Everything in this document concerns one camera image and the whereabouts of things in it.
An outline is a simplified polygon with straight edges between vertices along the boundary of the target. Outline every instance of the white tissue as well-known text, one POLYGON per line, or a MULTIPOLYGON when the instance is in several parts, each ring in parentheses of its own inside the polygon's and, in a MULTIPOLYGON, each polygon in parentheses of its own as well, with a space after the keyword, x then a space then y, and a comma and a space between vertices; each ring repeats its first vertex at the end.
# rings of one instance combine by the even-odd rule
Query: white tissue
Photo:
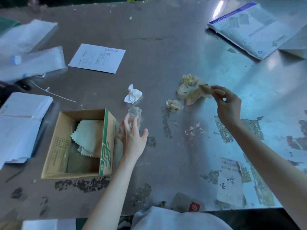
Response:
POLYGON ((129 85, 129 94, 125 97, 125 102, 127 103, 135 103, 141 96, 142 92, 136 88, 133 88, 133 85, 129 85))

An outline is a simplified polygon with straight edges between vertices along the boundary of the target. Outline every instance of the metal table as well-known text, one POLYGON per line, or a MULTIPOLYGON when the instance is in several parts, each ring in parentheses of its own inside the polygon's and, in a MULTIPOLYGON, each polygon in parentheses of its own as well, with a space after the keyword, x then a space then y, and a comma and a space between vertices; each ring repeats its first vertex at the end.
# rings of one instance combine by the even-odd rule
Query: metal table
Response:
MULTIPOLYGON (((2 9, 1 15, 27 23, 33 18, 58 22, 59 31, 43 49, 63 46, 69 63, 81 43, 125 49, 116 74, 69 67, 64 74, 32 78, 53 96, 42 123, 43 137, 33 158, 0 170, 0 219, 87 217, 109 178, 40 180, 59 110, 107 107, 117 118, 132 106, 124 102, 128 86, 143 92, 140 130, 149 130, 148 146, 130 180, 123 215, 158 205, 166 208, 177 193, 203 203, 205 211, 237 209, 216 201, 220 158, 243 163, 243 209, 281 207, 216 117, 213 99, 198 100, 178 113, 165 109, 176 99, 183 74, 225 86, 242 98, 242 119, 264 143, 305 170, 307 150, 307 61, 276 51, 259 62, 206 24, 252 0, 152 0, 46 9, 2 9)), ((254 0, 288 23, 303 0, 254 0)), ((34 87, 33 93, 48 95, 34 87)))

